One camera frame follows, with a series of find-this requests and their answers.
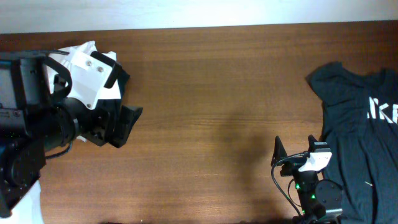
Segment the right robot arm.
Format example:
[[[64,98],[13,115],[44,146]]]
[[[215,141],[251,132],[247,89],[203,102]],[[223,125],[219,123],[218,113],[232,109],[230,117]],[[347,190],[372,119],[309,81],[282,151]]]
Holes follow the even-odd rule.
[[[271,160],[271,178],[279,192],[297,212],[293,223],[339,223],[343,213],[343,188],[330,179],[320,179],[332,157],[327,142],[308,137],[306,151],[288,155],[280,137],[274,139],[274,152]],[[280,167],[280,176],[291,177],[298,194],[295,203],[289,191],[284,191],[275,177],[275,168]]]

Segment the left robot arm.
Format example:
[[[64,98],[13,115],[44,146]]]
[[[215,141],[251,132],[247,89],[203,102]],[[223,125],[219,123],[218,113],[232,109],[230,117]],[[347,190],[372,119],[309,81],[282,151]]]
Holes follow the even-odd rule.
[[[77,139],[125,145],[142,114],[122,103],[129,74],[97,51],[1,54],[1,222],[42,223],[40,171]]]

